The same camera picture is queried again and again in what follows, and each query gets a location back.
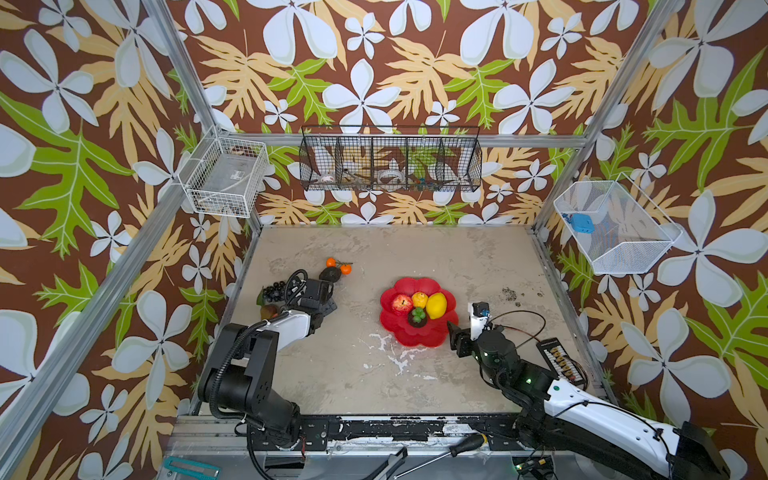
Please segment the dark avocado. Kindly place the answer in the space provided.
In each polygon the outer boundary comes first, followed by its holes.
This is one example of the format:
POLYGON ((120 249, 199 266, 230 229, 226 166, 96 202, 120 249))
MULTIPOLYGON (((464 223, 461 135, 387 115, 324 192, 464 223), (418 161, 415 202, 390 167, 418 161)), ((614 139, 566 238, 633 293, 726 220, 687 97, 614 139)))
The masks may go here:
POLYGON ((326 267, 319 275, 319 279, 322 281, 336 283, 342 277, 341 269, 337 266, 326 267))

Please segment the yellow lemon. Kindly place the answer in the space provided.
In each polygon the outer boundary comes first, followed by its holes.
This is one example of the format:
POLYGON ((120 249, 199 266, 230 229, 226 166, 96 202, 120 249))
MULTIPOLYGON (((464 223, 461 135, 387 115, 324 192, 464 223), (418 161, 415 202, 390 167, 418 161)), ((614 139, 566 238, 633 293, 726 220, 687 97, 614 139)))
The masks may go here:
POLYGON ((430 320, 442 318, 447 311, 447 297, 442 292, 430 295, 425 305, 425 311, 430 320))

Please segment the small yellow orange fruit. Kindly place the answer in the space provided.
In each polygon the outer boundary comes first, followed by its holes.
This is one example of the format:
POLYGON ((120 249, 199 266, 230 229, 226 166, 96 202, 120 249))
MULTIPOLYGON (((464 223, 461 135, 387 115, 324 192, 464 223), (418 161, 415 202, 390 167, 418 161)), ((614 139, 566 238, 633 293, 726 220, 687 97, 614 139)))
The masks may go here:
POLYGON ((415 292, 412 295, 411 300, 414 308, 425 309, 429 300, 429 296, 424 292, 415 292))

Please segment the red apple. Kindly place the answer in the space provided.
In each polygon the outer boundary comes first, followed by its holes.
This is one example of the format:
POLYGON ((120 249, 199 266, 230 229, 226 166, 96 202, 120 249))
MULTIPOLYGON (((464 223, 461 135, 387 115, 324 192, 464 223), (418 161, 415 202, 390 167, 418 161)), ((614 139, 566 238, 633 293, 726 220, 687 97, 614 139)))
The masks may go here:
POLYGON ((408 314, 414 308, 413 300, 408 295, 398 294, 392 300, 391 308, 396 313, 408 314))

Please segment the red green fig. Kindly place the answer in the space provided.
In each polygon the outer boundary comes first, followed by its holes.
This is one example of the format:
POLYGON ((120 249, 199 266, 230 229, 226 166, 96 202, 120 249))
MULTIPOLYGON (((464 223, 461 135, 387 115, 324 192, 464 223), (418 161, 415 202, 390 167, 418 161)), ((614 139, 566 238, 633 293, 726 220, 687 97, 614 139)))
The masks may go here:
POLYGON ((260 318, 263 321, 271 321, 280 313, 280 308, 273 304, 264 305, 260 309, 260 318))

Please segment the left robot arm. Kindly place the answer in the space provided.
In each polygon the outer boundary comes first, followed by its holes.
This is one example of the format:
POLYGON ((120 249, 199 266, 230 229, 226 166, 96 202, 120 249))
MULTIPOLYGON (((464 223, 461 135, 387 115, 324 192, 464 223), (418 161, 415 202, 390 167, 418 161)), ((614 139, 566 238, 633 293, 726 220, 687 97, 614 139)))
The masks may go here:
POLYGON ((300 407, 273 389, 277 354, 322 326, 336 309, 333 292, 327 280, 291 280, 272 318, 223 327, 198 385, 215 418, 239 420, 277 447, 299 440, 300 407))

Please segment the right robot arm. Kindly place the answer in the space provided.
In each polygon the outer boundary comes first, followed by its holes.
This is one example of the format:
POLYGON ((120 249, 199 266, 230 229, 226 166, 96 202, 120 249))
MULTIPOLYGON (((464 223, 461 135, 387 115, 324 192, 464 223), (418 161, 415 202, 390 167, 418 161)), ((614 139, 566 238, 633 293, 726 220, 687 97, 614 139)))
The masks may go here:
POLYGON ((448 326, 450 347, 472 357, 481 376, 520 408, 515 438, 535 450, 570 451, 631 479, 727 479, 731 470, 712 438, 684 422, 655 422, 603 401, 519 357, 497 329, 473 336, 448 326))

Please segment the red flower-shaped fruit bowl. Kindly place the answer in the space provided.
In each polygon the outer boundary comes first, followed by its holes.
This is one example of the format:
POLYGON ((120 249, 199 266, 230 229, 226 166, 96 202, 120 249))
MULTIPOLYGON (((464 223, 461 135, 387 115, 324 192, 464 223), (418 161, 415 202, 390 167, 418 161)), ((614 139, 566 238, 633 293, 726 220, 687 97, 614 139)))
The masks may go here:
POLYGON ((381 325, 406 347, 438 347, 448 337, 448 327, 459 323, 456 313, 457 302, 452 293, 445 290, 431 278, 404 277, 380 297, 382 311, 379 316, 381 325), (415 318, 413 312, 418 309, 413 304, 413 296, 425 294, 427 298, 435 294, 445 297, 445 312, 433 319, 426 308, 415 318))

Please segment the orange tangerine pair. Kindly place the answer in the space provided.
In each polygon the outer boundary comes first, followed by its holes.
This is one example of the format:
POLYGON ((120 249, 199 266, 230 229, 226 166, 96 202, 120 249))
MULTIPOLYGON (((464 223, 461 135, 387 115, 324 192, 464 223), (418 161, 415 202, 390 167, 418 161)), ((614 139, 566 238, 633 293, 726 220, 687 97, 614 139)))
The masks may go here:
POLYGON ((329 257, 326 259, 326 268, 340 275, 349 275, 352 272, 352 263, 329 257))

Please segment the white mesh basket right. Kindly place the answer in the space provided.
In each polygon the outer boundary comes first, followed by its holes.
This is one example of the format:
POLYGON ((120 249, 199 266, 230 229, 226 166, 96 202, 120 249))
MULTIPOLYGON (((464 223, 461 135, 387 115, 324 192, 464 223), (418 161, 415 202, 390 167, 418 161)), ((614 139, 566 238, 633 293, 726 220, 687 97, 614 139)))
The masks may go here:
POLYGON ((556 198, 554 208, 597 275, 645 274, 683 233, 626 174, 614 180, 576 181, 556 198), (575 233, 567 221, 573 213, 589 215, 595 231, 575 233))

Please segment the teal tool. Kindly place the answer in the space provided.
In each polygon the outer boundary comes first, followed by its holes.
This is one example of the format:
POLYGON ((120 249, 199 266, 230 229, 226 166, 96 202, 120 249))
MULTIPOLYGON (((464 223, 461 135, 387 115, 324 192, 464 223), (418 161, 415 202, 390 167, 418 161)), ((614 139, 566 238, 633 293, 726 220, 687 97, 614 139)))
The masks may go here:
POLYGON ((163 460, 160 479, 217 480, 221 469, 196 460, 169 456, 163 460))

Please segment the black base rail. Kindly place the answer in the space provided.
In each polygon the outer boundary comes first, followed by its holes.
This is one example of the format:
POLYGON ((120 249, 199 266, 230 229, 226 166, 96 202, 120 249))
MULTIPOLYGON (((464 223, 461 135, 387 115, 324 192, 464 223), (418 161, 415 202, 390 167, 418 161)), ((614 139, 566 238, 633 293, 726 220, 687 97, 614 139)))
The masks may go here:
POLYGON ((292 436, 256 429, 248 438, 259 451, 324 452, 342 442, 374 440, 385 445, 434 444, 481 433, 493 451, 521 447, 513 432, 515 413, 435 415, 304 415, 292 436))

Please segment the aluminium frame post left rear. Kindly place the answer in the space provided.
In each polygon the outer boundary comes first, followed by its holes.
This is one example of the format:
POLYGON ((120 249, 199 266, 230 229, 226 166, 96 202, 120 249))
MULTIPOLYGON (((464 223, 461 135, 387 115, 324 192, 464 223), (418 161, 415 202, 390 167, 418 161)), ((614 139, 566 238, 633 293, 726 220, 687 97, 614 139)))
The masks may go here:
MULTIPOLYGON (((148 11, 149 19, 155 25, 156 31, 159 33, 160 38, 165 44, 180 86, 187 94, 188 103, 191 106, 192 111, 198 115, 200 124, 203 127, 202 137, 204 133, 211 128, 221 129, 213 118, 212 108, 205 97, 202 84, 194 71, 191 58, 186 51, 183 42, 178 37, 178 31, 174 26, 168 6, 164 1, 144 1, 142 5, 148 11)), ((179 173, 185 161, 186 159, 180 163, 180 169, 178 171, 173 171, 171 173, 171 178, 166 184, 167 189, 162 197, 158 199, 158 202, 163 198, 171 185, 180 185, 179 173)), ((250 224, 253 237, 258 238, 263 230, 263 225, 255 211, 255 205, 252 215, 246 219, 250 224)))

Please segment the aluminium frame beam left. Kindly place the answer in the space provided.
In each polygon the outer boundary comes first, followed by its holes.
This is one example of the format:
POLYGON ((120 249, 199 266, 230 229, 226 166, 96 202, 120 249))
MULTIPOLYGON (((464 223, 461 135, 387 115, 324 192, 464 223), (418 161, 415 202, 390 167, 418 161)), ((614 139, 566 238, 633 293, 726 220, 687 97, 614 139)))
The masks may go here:
POLYGON ((106 277, 75 324, 55 346, 41 371, 17 396, 1 424, 1 477, 9 479, 52 413, 74 374, 113 318, 142 267, 180 209, 184 193, 178 184, 158 202, 145 224, 106 277))

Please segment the aluminium frame post right rear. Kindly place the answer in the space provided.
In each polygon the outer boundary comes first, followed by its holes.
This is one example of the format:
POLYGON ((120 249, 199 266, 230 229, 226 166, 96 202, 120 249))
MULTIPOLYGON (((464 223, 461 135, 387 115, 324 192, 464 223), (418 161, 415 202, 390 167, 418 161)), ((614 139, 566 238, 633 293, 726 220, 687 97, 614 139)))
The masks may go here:
POLYGON ((679 10, 681 1, 661 0, 657 1, 654 8, 639 30, 637 37, 628 49, 617 73, 609 84, 601 103, 599 104, 592 121, 585 128, 581 137, 581 143, 574 146, 574 152, 566 162, 557 181, 546 197, 542 208, 537 215, 532 230, 538 233, 547 226, 554 212, 554 203, 571 184, 574 177, 578 176, 581 165, 589 159, 590 149, 597 144, 598 135, 606 129, 610 114, 618 106, 624 94, 628 90, 636 73, 639 72, 656 40, 662 35, 671 16, 679 10))

